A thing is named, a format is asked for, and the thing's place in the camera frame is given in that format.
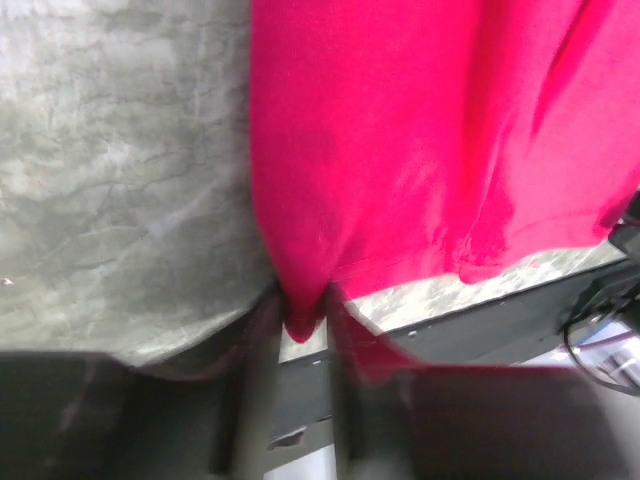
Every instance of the gray concrete surface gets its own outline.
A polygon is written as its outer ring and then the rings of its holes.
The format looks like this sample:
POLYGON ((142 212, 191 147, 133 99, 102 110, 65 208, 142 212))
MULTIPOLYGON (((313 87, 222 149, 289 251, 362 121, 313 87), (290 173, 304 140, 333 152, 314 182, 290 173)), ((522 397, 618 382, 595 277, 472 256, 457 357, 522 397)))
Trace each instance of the gray concrete surface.
MULTIPOLYGON (((248 0, 0 0, 0 348, 141 363, 273 272, 250 209, 248 0)), ((613 259, 541 254, 357 302, 383 328, 613 259)), ((322 348, 285 339, 283 358, 322 348)))

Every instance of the red fabric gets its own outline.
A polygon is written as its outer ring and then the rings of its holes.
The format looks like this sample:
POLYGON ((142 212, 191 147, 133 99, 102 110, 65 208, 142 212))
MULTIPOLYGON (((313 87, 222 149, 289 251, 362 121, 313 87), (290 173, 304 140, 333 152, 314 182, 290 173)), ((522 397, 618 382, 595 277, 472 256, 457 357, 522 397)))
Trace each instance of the red fabric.
POLYGON ((357 297, 600 242, 640 182, 636 0, 254 0, 254 208, 315 326, 357 297))

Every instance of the red cloth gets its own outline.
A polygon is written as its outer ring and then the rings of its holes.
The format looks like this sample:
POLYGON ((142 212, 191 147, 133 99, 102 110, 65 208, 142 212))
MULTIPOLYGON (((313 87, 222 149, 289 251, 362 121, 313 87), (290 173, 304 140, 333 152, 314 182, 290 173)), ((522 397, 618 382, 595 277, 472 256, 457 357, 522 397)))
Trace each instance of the red cloth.
POLYGON ((352 297, 595 245, 640 182, 637 0, 254 0, 254 208, 304 340, 352 297))

